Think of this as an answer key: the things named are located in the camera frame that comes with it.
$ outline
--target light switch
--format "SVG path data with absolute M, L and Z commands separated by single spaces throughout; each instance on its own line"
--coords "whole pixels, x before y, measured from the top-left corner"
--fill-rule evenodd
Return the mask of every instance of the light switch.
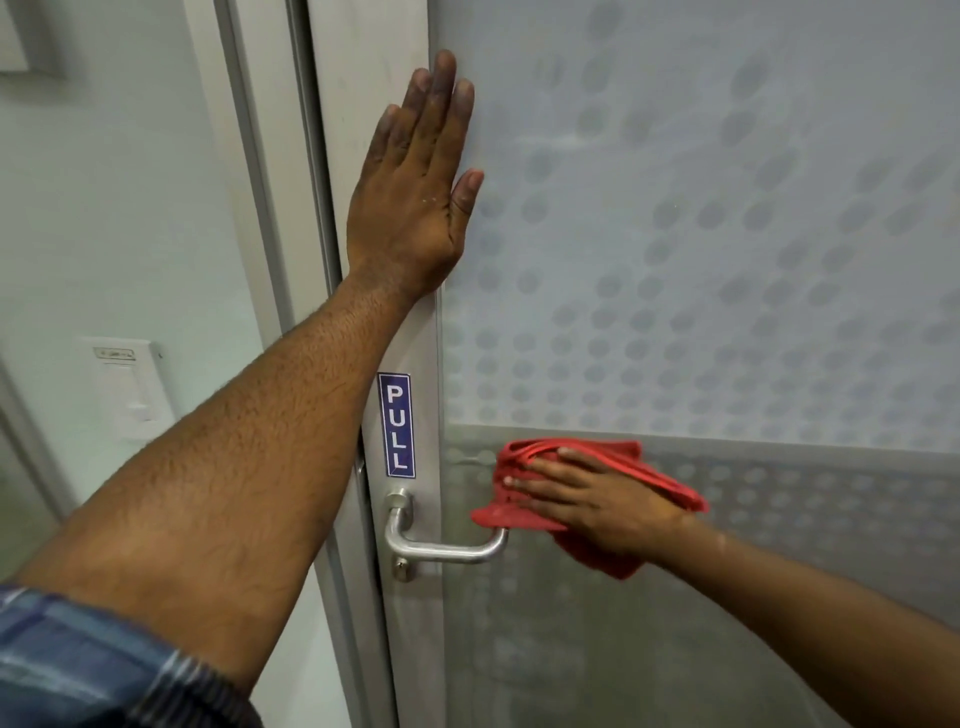
M 81 339 L 104 413 L 117 437 L 153 440 L 174 423 L 156 368 L 156 350 L 142 339 Z

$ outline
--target door handle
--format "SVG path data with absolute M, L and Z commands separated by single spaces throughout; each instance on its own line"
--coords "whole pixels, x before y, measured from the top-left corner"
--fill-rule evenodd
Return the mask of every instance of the door handle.
M 414 522 L 414 496 L 406 488 L 393 491 L 386 499 L 387 546 L 394 553 L 394 576 L 399 581 L 413 578 L 411 562 L 441 561 L 447 564 L 482 564 L 507 545 L 509 530 L 496 528 L 490 540 L 480 546 L 454 546 L 410 541 L 403 535 Z

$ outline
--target pull sign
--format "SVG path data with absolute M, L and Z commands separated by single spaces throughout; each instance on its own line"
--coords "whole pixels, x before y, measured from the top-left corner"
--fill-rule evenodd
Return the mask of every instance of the pull sign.
M 388 477 L 417 477 L 410 375 L 378 374 Z

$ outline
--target red cloth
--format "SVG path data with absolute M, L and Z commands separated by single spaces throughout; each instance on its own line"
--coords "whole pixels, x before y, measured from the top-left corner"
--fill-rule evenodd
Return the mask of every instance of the red cloth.
M 560 460 L 557 448 L 570 448 L 592 455 L 607 467 L 640 481 L 688 511 L 708 510 L 707 502 L 692 488 L 640 462 L 639 442 L 599 442 L 557 437 L 516 440 L 503 447 L 496 457 L 496 469 L 493 471 L 493 500 L 470 514 L 473 522 L 485 528 L 550 531 L 554 541 L 581 564 L 599 569 L 616 579 L 632 576 L 643 565 L 640 559 L 606 553 L 562 523 L 521 508 L 516 502 L 530 497 L 504 486 L 503 479 L 507 476 L 520 480 L 543 480 L 542 475 L 524 470 L 524 466 L 538 457 Z

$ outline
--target metal lever handle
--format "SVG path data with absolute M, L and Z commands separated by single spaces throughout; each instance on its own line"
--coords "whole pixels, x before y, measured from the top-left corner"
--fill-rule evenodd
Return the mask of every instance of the metal lever handle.
M 387 496 L 387 545 L 398 559 L 407 561 L 443 561 L 448 564 L 481 564 L 490 561 L 507 545 L 510 533 L 496 528 L 490 540 L 480 546 L 451 546 L 410 541 L 403 532 L 414 521 L 414 496 L 401 488 Z

